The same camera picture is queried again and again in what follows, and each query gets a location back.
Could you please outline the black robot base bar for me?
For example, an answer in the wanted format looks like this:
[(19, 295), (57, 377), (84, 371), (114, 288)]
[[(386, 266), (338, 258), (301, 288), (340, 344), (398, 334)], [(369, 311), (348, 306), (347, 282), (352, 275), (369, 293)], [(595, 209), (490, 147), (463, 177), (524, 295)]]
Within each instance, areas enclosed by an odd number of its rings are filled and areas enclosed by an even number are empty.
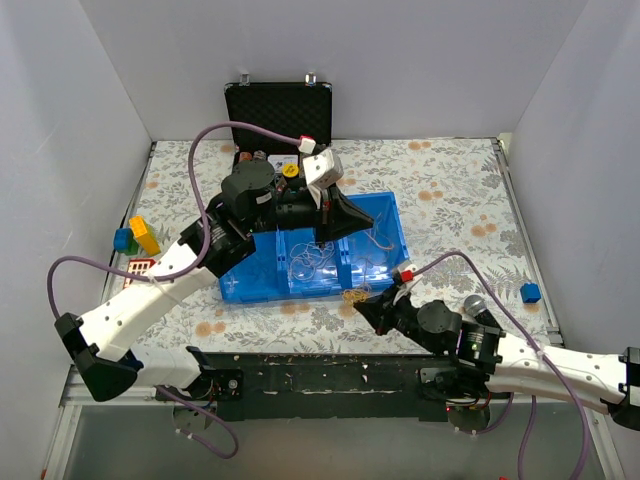
[(225, 421), (417, 418), (445, 422), (447, 407), (478, 406), (487, 375), (447, 357), (369, 354), (232, 354), (190, 348), (195, 379), (172, 386), (211, 401)]

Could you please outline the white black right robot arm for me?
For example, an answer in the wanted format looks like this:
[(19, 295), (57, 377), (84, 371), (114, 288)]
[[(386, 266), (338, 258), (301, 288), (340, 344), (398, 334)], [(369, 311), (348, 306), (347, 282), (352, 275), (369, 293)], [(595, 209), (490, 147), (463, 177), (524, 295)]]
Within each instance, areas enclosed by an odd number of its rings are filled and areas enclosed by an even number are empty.
[(409, 296), (389, 292), (357, 302), (354, 308), (377, 335), (395, 330), (448, 361), (444, 370), (423, 377), (425, 394), (432, 399), (517, 393), (579, 401), (622, 427), (639, 428), (636, 348), (621, 354), (594, 354), (534, 347), (507, 333), (478, 295), (464, 301), (469, 320), (441, 300), (415, 307)]

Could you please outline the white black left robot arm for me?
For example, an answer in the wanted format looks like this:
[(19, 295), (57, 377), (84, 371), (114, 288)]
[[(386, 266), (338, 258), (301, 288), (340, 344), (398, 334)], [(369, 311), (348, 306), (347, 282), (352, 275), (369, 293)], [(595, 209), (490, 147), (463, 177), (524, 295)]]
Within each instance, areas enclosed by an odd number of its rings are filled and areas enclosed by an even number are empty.
[(132, 386), (174, 387), (193, 400), (212, 390), (203, 353), (194, 347), (134, 351), (138, 338), (180, 302), (247, 259), (257, 233), (310, 228), (326, 244), (368, 230), (373, 219), (347, 199), (338, 168), (310, 160), (307, 186), (281, 194), (267, 161), (244, 161), (221, 182), (205, 220), (189, 225), (140, 280), (82, 315), (66, 313), (55, 328), (92, 398), (112, 400)]

